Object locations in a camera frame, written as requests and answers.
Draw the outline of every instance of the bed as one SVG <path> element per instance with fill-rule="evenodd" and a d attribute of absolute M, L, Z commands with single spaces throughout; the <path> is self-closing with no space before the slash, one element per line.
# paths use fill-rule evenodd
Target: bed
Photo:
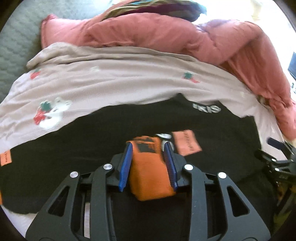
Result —
<path fill-rule="evenodd" d="M 0 102 L 8 94 L 12 83 L 23 73 L 27 72 L 26 63 L 32 59 L 40 50 L 39 25 L 40 21 L 48 14 L 54 13 L 61 18 L 85 19 L 91 18 L 103 12 L 110 6 L 110 1 L 99 0 L 72 0 L 72 1 L 39 1 L 25 0 L 16 8 L 6 25 L 0 32 Z M 233 103 L 226 103 L 231 108 Z M 261 143 L 267 137 L 273 137 L 283 141 L 283 136 L 276 124 L 272 111 L 265 107 L 263 109 L 253 109 L 253 106 L 245 108 L 246 113 L 257 113 L 256 124 L 258 127 Z M 283 158 L 282 153 L 269 149 L 276 158 Z M 11 240 L 22 240 L 22 236 L 31 224 L 36 214 L 21 215 L 16 214 L 4 206 L 1 206 L 5 215 L 8 217 L 14 228 L 7 224 L 8 234 Z M 6 217 L 0 212 L 1 221 Z M 89 237 L 89 204 L 86 205 L 85 212 L 85 236 Z"/>

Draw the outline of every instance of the silver screw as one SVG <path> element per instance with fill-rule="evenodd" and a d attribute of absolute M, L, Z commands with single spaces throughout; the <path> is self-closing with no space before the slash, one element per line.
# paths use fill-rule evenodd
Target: silver screw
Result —
<path fill-rule="evenodd" d="M 224 172 L 219 172 L 218 173 L 218 177 L 222 178 L 222 179 L 225 179 L 227 177 L 226 173 Z"/>
<path fill-rule="evenodd" d="M 70 177 L 72 178 L 78 177 L 78 172 L 71 172 Z"/>
<path fill-rule="evenodd" d="M 112 168 L 112 165 L 110 163 L 104 165 L 105 170 L 110 170 L 111 168 Z"/>
<path fill-rule="evenodd" d="M 186 170 L 188 170 L 188 171 L 191 171 L 191 170 L 193 169 L 193 165 L 186 164 L 186 165 L 184 166 L 184 168 L 185 168 Z"/>

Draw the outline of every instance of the white fabric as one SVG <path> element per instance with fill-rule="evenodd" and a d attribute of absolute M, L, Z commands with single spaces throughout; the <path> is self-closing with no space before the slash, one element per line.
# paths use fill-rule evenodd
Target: white fabric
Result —
<path fill-rule="evenodd" d="M 266 144 L 268 137 L 283 141 L 272 111 L 233 75 L 192 57 L 137 47 L 95 49 L 56 43 L 28 62 L 30 68 L 37 64 L 40 75 L 32 80 L 32 71 L 21 76 L 0 105 L 0 153 L 107 105 L 147 104 L 182 93 L 202 104 L 219 100 L 240 117 L 253 115 L 262 149 L 284 158 Z M 183 78 L 186 72 L 192 74 L 192 80 Z M 34 123 L 33 117 L 41 102 L 54 102 L 57 97 L 71 105 L 53 129 L 45 130 Z M 2 208 L 25 236 L 35 214 L 20 215 Z M 89 205 L 85 218 L 89 220 Z M 85 230 L 89 237 L 88 222 Z"/>

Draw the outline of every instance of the orange patch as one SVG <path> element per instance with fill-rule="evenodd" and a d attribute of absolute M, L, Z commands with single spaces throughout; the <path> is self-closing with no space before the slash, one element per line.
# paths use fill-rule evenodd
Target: orange patch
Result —
<path fill-rule="evenodd" d="M 4 166 L 6 164 L 12 163 L 10 150 L 0 154 L 0 164 Z"/>
<path fill-rule="evenodd" d="M 175 144 L 178 149 L 178 153 L 182 156 L 188 156 L 193 153 L 202 151 L 198 144 L 193 131 L 175 131 L 173 132 L 175 138 Z"/>

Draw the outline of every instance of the black t-shirt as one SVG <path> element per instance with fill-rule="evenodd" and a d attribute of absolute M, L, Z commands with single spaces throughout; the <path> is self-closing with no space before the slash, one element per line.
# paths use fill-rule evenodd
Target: black t-shirt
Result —
<path fill-rule="evenodd" d="M 171 134 L 168 140 L 178 152 L 172 132 L 183 130 L 192 130 L 202 149 L 185 156 L 186 161 L 203 172 L 228 174 L 269 225 L 275 197 L 271 184 L 261 173 L 263 165 L 254 157 L 254 151 L 261 147 L 254 118 L 239 118 L 220 102 L 205 106 L 188 101 L 182 94 L 152 104 L 104 107 L 11 149 L 12 163 L 0 168 L 3 204 L 17 213 L 36 213 L 70 172 L 94 171 L 113 155 L 122 153 L 126 141 L 142 135 Z M 178 232 L 173 219 L 184 215 L 182 196 L 146 202 L 137 201 L 129 193 L 115 194 L 114 198 L 114 210 L 120 209 L 115 214 L 115 229 L 122 233 L 119 240 L 125 240 L 126 230 L 126 235 L 132 230 L 134 235 L 139 233 L 142 240 L 153 240 L 156 234 L 152 235 L 152 229 L 159 235 L 157 230 L 166 229 L 172 237 L 177 236 L 173 235 Z M 149 228 L 146 222 L 155 227 Z M 145 232 L 150 239 L 143 239 Z"/>

